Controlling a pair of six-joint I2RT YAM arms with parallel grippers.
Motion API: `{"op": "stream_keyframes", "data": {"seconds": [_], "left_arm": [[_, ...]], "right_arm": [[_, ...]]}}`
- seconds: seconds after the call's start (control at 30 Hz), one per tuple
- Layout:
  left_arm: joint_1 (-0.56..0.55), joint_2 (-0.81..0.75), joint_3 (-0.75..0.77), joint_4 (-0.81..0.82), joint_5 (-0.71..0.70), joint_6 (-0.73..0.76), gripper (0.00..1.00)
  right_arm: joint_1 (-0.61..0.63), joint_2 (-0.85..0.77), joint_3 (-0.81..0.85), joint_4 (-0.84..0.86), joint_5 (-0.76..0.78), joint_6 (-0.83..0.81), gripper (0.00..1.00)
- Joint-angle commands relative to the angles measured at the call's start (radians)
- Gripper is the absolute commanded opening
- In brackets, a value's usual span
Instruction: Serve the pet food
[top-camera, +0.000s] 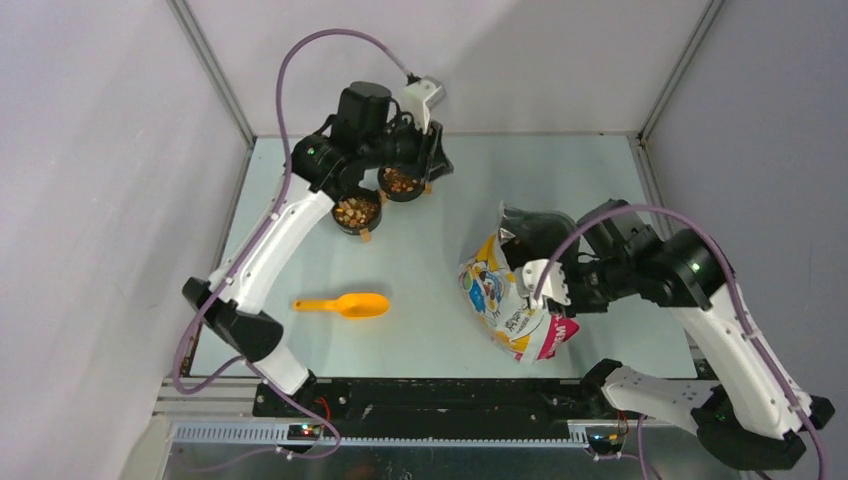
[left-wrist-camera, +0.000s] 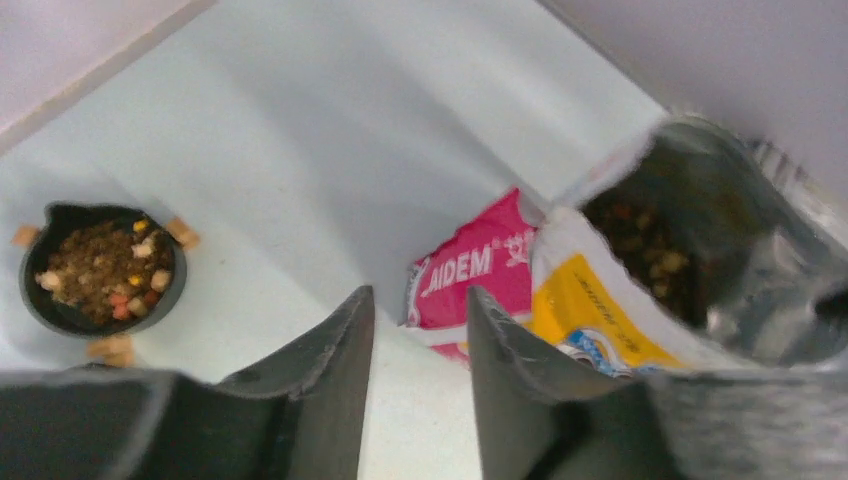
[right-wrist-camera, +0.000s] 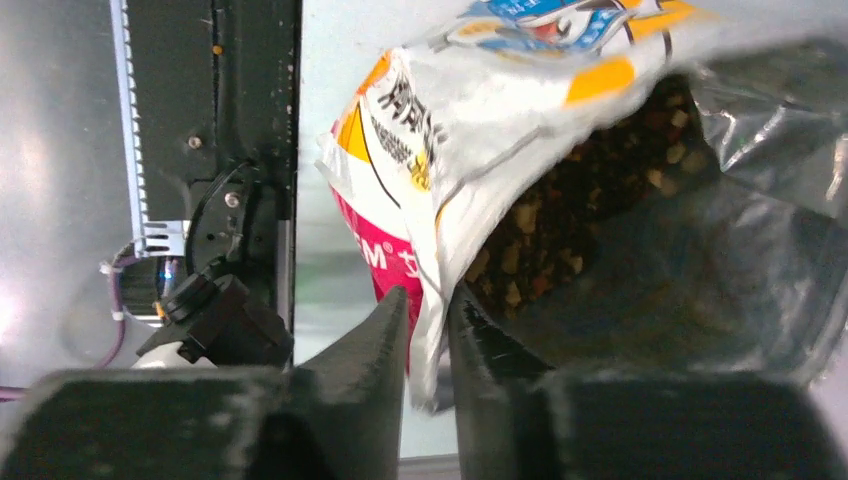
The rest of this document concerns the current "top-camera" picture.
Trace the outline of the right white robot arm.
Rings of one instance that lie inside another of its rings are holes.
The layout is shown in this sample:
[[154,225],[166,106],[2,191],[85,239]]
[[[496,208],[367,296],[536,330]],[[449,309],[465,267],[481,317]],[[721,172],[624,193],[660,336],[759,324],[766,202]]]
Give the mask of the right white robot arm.
[[786,372],[716,241],[689,219],[661,239],[644,212],[611,200],[584,216],[542,270],[526,274],[529,301],[581,315],[637,296],[679,322],[715,379],[702,385],[659,378],[604,359],[582,378],[585,411],[596,418],[627,411],[671,424],[739,471],[788,471],[813,447],[818,475],[826,478],[820,432],[834,415],[831,401],[807,393]]

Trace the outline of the pet food bag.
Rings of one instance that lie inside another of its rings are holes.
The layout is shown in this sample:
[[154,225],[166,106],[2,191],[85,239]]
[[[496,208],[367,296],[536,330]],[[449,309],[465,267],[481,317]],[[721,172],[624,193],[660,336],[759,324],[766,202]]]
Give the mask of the pet food bag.
[[458,283],[489,339],[518,363],[554,358],[580,330],[556,300],[543,296],[533,306],[533,286],[524,280],[576,229],[566,214],[502,203],[493,232],[459,267]]

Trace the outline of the orange plastic scoop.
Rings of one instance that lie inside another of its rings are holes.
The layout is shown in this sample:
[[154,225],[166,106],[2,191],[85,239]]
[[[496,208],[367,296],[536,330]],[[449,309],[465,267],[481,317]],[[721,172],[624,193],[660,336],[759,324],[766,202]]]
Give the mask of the orange plastic scoop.
[[360,320],[379,317],[390,309],[387,297],[378,293],[346,293],[335,299],[295,300],[292,308],[298,312],[333,312],[341,317]]

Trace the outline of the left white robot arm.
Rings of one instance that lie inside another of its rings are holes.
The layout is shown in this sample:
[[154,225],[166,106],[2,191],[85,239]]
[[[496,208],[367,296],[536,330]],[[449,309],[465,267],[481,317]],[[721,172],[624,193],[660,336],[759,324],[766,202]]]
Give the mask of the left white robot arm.
[[283,340],[283,326],[263,312],[271,287],[307,234],[372,169],[398,168],[421,181],[452,172],[433,109],[441,82],[423,77],[396,93],[357,81],[314,133],[284,150],[279,192],[248,236],[208,279],[190,278],[183,295],[203,323],[279,391],[278,404],[304,416],[316,403],[312,372]]

